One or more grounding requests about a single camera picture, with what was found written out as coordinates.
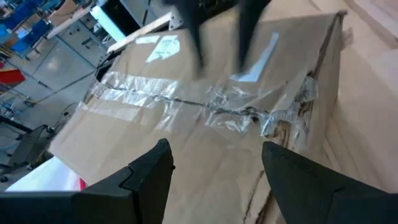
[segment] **cable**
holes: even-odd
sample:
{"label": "cable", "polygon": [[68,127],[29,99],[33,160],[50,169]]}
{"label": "cable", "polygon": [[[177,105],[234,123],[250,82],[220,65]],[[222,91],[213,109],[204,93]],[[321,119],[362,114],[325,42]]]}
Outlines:
{"label": "cable", "polygon": [[111,37],[111,35],[107,35],[106,37],[104,37],[104,39],[102,40],[102,44],[104,44],[104,45],[106,45],[106,44],[108,44],[108,42],[109,41],[111,41],[112,40],[112,37]]}
{"label": "cable", "polygon": [[57,123],[55,123],[55,125],[57,125],[57,124],[59,123],[59,121],[60,121],[60,119],[62,118],[64,112],[66,112],[66,110],[67,110],[69,107],[71,107],[72,105],[77,105],[77,103],[73,102],[73,103],[69,104],[67,107],[65,107],[65,108],[63,109],[63,111],[61,112],[60,116],[58,117]]}
{"label": "cable", "polygon": [[30,100],[30,99],[28,99],[28,98],[24,98],[24,97],[22,97],[21,95],[16,94],[16,93],[11,93],[11,92],[9,92],[9,91],[0,91],[0,95],[1,95],[1,94],[5,94],[5,93],[11,94],[12,96],[16,96],[16,97],[18,97],[18,98],[20,98],[20,99],[22,99],[22,100],[24,100],[24,101],[27,101],[27,102],[29,102],[29,103],[34,103],[34,104],[37,104],[37,103],[38,103],[38,101]]}

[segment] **floor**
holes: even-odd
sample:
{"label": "floor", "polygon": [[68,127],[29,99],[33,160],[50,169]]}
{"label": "floor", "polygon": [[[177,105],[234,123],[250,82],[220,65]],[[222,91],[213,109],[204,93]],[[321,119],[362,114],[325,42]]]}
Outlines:
{"label": "floor", "polygon": [[[89,27],[92,27],[93,23],[93,19],[87,22]],[[82,46],[81,43],[88,36],[84,32],[77,32],[75,27],[69,27],[61,35],[93,65],[97,65],[101,56],[106,53],[106,49],[99,48],[93,42],[90,44],[90,49]],[[95,79],[94,67],[71,53],[57,40],[43,40],[37,50],[40,54],[35,52],[29,54],[31,61],[22,60],[19,57],[13,57],[10,60],[10,63],[19,67],[26,77],[26,80],[15,89],[29,96],[30,101],[37,103],[33,108],[21,103],[19,106],[21,112],[15,115],[15,120],[32,129],[42,124],[55,125],[65,108],[73,112],[76,104],[83,99]],[[12,66],[7,64],[6,68],[12,68]],[[15,144],[15,140],[11,138],[16,135],[15,131],[6,128],[5,125],[0,125],[0,162],[8,159],[6,153],[13,150],[8,146]],[[22,168],[17,174],[10,175],[8,182],[0,183],[0,192],[26,173],[26,169]]]}

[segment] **cardboard box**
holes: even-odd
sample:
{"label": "cardboard box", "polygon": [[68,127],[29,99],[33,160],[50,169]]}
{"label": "cardboard box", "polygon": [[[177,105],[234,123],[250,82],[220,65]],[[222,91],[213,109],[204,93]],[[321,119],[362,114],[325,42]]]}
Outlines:
{"label": "cardboard box", "polygon": [[322,147],[337,97],[343,16],[261,23],[249,68],[273,34],[279,38],[252,82],[230,79],[232,24],[203,26],[201,80],[194,80],[184,30],[138,38],[94,84],[50,151],[93,184],[167,138],[176,170],[164,223],[256,223],[270,191],[262,142],[314,159]]}
{"label": "cardboard box", "polygon": [[77,11],[78,5],[73,0],[65,0],[62,6],[51,13],[47,18],[54,26],[59,26],[67,19],[71,18],[73,14]]}

